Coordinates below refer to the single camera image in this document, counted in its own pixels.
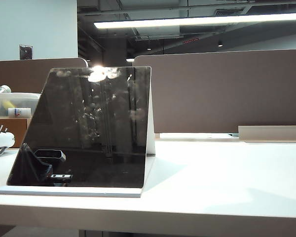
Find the fluorescent light fixture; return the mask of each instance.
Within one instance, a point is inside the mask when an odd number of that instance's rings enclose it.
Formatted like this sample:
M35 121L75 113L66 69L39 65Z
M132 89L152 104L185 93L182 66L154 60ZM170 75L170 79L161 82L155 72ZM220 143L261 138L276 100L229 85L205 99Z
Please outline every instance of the fluorescent light fixture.
M296 13L270 14L270 15L240 15L219 17L189 17L155 20L134 21L110 21L95 22L98 29L112 28L138 28L138 27L161 27L161 26L186 26L186 25L216 25L240 22L267 22L267 21L291 21L296 20Z

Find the plastic container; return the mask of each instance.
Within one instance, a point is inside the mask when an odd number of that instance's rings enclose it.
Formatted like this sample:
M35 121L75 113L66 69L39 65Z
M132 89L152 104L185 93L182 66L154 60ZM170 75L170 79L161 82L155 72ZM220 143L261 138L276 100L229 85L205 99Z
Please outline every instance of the plastic container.
M34 93L0 93L0 118L7 118L9 108L31 108L33 115L40 94Z

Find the exposed ceiling duct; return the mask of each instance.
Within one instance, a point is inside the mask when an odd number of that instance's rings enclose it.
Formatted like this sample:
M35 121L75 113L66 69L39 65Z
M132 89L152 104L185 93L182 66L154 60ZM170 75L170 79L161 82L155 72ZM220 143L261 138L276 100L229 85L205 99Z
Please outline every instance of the exposed ceiling duct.
M266 5L284 5L284 4L296 4L296 0L292 1L257 1L246 3L220 3L220 4L206 4L206 5L192 5L192 6L177 6L177 7L156 7L156 8L137 8L137 9L119 9L119 10L106 10L106 11L89 11L78 12L78 15L108 15L108 14L130 14L148 11L175 11L175 10L193 10L193 9L205 9L216 7L221 8L235 8L235 7L247 7L247 6L266 6Z

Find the white desk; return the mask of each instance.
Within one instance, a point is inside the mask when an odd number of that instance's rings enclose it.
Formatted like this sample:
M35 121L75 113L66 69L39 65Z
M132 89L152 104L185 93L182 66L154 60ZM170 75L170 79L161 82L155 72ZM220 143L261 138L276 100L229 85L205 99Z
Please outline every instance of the white desk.
M15 152L0 157L0 186ZM0 195L0 224L296 237L296 144L157 141L141 198Z

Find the brown partition panel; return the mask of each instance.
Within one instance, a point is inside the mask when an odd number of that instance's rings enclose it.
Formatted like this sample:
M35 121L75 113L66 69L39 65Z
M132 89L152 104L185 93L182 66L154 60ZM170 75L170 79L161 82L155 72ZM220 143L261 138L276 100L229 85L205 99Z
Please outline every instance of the brown partition panel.
M82 67L88 67L82 58L0 61L0 86L6 84L12 92L41 93L50 69Z
M151 66L154 131L296 125L296 50L139 56Z

